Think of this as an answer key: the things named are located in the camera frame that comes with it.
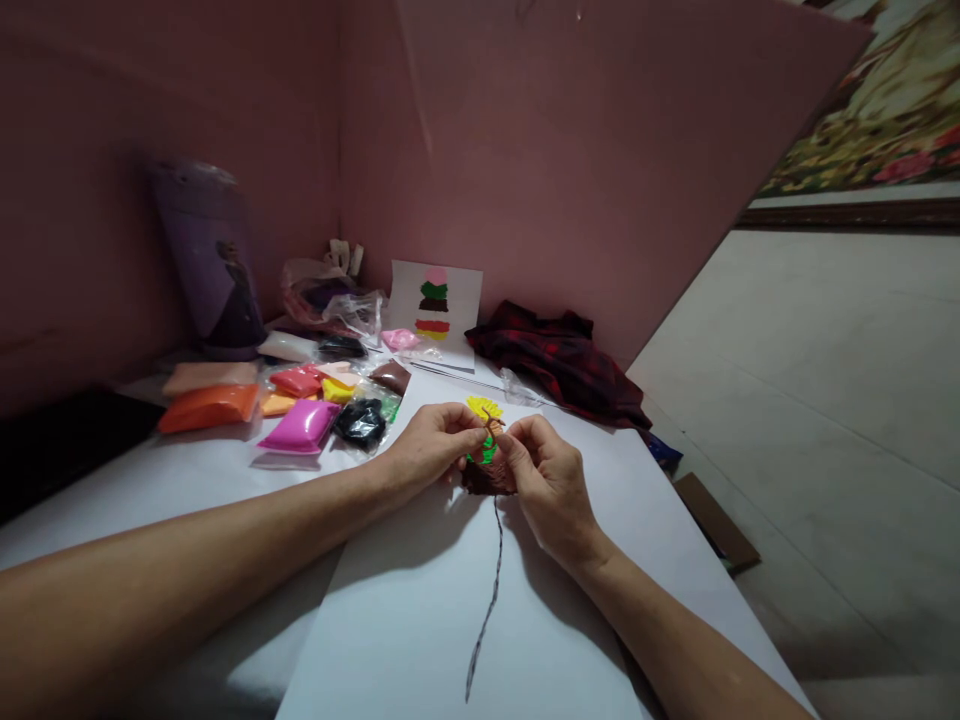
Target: table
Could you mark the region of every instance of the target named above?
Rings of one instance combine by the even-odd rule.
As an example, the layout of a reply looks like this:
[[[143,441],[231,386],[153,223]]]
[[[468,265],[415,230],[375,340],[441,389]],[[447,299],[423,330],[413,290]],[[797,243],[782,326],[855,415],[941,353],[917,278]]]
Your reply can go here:
[[[467,381],[453,382],[477,392],[476,386]],[[489,388],[482,394],[505,400],[502,393]],[[562,410],[544,407],[542,412],[561,435],[573,438],[584,432],[584,423]],[[253,445],[277,422],[266,420],[252,427],[151,438],[0,528],[0,568],[316,477],[317,472],[249,466],[257,454]],[[629,498],[611,493],[604,486],[602,474],[591,475],[587,468],[594,511],[601,524],[624,529],[629,544],[624,550],[628,554],[812,712],[796,680],[637,433],[586,427],[590,442],[609,443],[611,452],[638,467],[637,487],[630,490]],[[354,464],[342,452],[325,451],[320,457],[320,475]],[[630,517],[624,515],[625,507],[631,509]],[[340,549],[328,553],[231,622],[180,665],[142,689],[123,709],[128,715],[148,718],[273,717],[339,553]]]

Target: plaid shirt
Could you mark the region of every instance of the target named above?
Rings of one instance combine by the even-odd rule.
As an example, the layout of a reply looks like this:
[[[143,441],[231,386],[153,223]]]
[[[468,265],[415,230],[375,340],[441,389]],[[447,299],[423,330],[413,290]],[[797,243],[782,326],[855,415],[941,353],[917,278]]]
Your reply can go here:
[[[464,335],[497,367],[532,373],[561,407],[602,425],[634,427],[646,440],[652,423],[640,409],[643,391],[593,344],[592,320],[570,310],[538,320],[504,300],[488,324]]]

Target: green clay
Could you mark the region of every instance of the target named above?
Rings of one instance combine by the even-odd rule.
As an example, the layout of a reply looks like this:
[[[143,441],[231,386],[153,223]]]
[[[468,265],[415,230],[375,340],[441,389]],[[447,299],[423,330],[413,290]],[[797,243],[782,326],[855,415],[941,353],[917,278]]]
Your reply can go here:
[[[431,298],[432,300],[446,300],[447,299],[447,286],[444,285],[434,285],[431,282],[425,282],[420,286],[420,292],[423,293],[424,297]]]

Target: purple container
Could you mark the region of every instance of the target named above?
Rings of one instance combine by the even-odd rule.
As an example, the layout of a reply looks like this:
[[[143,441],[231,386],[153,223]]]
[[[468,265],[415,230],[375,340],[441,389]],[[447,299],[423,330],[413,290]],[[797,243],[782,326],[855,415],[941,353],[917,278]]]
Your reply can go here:
[[[193,161],[157,164],[150,175],[204,354],[256,359],[267,334],[245,259],[247,219],[237,181]]]

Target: paper card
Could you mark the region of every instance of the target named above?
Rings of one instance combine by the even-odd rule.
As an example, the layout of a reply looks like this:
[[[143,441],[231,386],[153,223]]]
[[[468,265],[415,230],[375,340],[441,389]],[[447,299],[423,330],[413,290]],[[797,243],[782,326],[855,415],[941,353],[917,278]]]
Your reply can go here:
[[[436,341],[443,353],[439,364],[473,370],[473,348],[463,333],[477,324],[482,286],[479,270],[394,260],[390,327]]]
[[[395,429],[427,403],[479,407],[471,395],[416,374]],[[507,425],[536,412],[497,405]],[[517,498],[496,502],[499,596],[469,703],[467,673],[497,570],[498,516],[494,498],[438,484],[347,544],[279,720],[644,716],[613,631],[539,548]]]

